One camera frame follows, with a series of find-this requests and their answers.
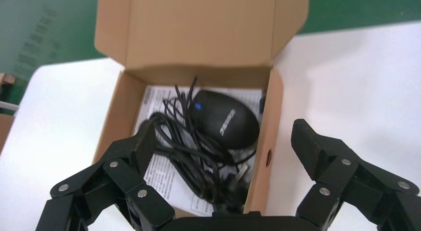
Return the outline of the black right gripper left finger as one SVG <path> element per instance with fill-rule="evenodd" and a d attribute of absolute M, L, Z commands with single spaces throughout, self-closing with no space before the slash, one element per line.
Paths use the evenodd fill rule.
<path fill-rule="evenodd" d="M 175 210 L 144 180 L 156 144 L 151 120 L 135 135 L 114 141 L 96 163 L 51 189 L 36 229 L 86 231 L 113 205 L 137 231 L 162 229 Z"/>

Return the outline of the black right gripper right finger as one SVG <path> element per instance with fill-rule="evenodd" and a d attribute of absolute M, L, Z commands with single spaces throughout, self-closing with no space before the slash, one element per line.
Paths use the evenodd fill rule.
<path fill-rule="evenodd" d="M 421 228 L 420 189 L 361 159 L 342 140 L 317 134 L 296 119 L 291 146 L 314 181 L 296 216 L 325 231 L 343 203 L 356 207 L 379 231 Z"/>

